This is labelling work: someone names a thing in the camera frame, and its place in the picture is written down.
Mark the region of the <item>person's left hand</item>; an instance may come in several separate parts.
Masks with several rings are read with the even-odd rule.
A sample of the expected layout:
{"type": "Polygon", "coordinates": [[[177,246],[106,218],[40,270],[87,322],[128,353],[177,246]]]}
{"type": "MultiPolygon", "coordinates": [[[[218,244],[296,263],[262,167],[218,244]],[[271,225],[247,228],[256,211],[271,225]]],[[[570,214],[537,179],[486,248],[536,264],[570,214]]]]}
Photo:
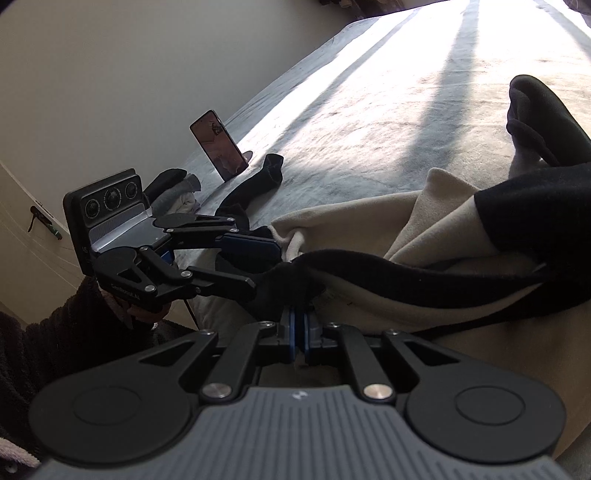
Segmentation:
{"type": "Polygon", "coordinates": [[[163,304],[147,309],[133,305],[125,300],[111,295],[102,288],[99,289],[102,298],[119,319],[137,320],[146,323],[158,323],[169,313],[171,304],[163,304]]]}

